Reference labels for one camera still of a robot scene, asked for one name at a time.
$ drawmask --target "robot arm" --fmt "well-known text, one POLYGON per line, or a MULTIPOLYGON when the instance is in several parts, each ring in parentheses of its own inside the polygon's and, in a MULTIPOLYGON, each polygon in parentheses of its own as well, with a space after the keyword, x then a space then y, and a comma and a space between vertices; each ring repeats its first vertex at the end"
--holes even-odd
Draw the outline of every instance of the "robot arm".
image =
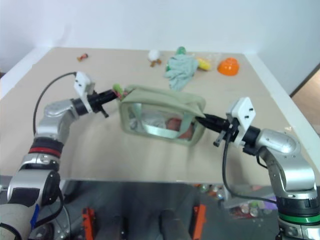
POLYGON ((231 135, 231 142, 243 152, 260 156, 266 163, 279 214, 276 239, 320 240, 320 207, 315 174, 301 155, 298 140, 289 134, 250 126, 255 116, 249 98, 240 99, 227 112, 227 119, 205 114, 197 120, 220 133, 219 146, 231 135))
POLYGON ((116 99, 116 94, 112 90, 97 94, 93 88, 88 92, 92 84, 90 81, 86 83, 87 80, 83 73, 78 72, 75 82, 78 84, 82 81, 81 86, 85 88, 82 93, 86 94, 81 94, 78 99, 54 102, 45 108, 33 144, 10 181, 8 203, 0 205, 2 240, 26 240, 33 228, 49 221, 37 221, 38 213, 43 206, 54 203, 58 197, 60 201, 63 200, 58 171, 70 125, 87 113, 102 112, 108 116, 102 105, 116 99))

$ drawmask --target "red ring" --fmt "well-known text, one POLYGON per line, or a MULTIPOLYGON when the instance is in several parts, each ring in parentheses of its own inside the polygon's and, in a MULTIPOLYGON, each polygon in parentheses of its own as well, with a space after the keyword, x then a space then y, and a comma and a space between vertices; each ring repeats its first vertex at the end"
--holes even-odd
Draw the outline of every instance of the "red ring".
POLYGON ((31 154, 31 153, 51 154, 51 155, 54 155, 58 158, 60 158, 60 156, 61 156, 61 152, 59 152, 58 150, 54 150, 54 149, 47 148, 47 147, 32 147, 29 150, 29 154, 31 154))

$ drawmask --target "green cloth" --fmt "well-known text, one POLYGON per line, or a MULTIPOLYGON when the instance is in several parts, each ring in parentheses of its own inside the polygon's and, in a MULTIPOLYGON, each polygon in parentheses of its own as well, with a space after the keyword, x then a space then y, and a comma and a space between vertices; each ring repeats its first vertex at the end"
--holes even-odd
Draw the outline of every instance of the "green cloth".
POLYGON ((168 71, 164 74, 169 79, 172 90, 181 91, 192 79, 198 68, 198 61, 190 55, 178 54, 168 60, 168 71))

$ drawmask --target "beige tabletop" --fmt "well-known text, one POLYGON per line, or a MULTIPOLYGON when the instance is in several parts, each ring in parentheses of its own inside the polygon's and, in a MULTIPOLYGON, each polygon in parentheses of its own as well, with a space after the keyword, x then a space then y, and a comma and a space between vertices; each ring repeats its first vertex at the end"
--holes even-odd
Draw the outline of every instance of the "beige tabletop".
MULTIPOLYGON (((164 52, 162 65, 152 68, 147 60, 148 52, 143 50, 52 49, 0 101, 0 174, 12 176, 28 152, 33 142, 34 106, 52 79, 82 71, 93 78, 97 92, 112 88, 114 83, 169 89, 168 79, 163 76, 166 62, 173 54, 164 52), (83 53, 89 58, 78 62, 76 57, 83 53)), ((221 56, 226 57, 238 60, 240 70, 236 76, 224 76, 215 69, 198 70, 183 92, 204 97, 205 113, 223 118, 232 102, 248 96, 256 109, 253 126, 294 134, 246 57, 231 53, 221 56)), ((50 87, 39 106, 37 122, 45 105, 77 97, 73 80, 68 76, 50 87)), ((61 156, 59 172, 63 179, 222 183, 223 146, 213 146, 217 133, 206 129, 195 146, 187 147, 124 133, 117 102, 105 104, 104 109, 109 118, 105 119, 101 113, 85 115, 71 126, 61 156)), ((304 149, 302 154, 314 167, 304 149)), ((270 184, 268 171, 254 157, 242 153, 241 148, 230 147, 227 169, 231 183, 270 184)))

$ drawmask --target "green fabric bag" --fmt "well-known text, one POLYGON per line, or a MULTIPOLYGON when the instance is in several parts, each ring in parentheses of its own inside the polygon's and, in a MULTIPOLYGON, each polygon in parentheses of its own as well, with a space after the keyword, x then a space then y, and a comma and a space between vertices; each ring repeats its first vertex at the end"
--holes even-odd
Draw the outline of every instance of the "green fabric bag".
POLYGON ((125 132, 194 145, 205 128, 195 117, 205 117, 206 101, 197 95, 141 85, 125 88, 119 102, 125 132))

